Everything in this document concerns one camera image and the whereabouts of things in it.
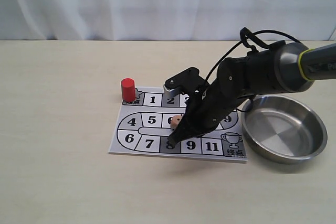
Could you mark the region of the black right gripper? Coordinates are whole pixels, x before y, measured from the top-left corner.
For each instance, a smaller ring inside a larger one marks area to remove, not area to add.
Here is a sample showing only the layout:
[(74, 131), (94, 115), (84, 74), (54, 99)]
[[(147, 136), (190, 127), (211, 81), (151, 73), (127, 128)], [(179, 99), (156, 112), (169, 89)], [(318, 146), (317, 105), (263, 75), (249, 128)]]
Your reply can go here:
[(252, 98), (251, 94), (244, 92), (242, 79), (235, 78), (231, 72), (210, 84), (195, 67), (168, 78), (164, 83), (164, 93), (169, 98), (178, 94), (188, 95), (185, 113), (168, 136), (168, 142), (173, 145), (214, 131), (224, 117)]

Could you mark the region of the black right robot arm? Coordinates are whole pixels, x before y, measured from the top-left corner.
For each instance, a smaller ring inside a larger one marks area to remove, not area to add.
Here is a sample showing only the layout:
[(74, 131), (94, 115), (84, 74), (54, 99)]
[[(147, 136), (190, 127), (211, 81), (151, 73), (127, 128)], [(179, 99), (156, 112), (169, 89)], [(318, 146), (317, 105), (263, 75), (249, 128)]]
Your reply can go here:
[(170, 99), (188, 95), (182, 120), (168, 142), (175, 146), (214, 131), (226, 116), (256, 95), (304, 92), (316, 80), (329, 79), (335, 79), (335, 44), (309, 49), (298, 42), (275, 42), (264, 51), (225, 58), (212, 83), (204, 80), (197, 68), (187, 68), (164, 84)]

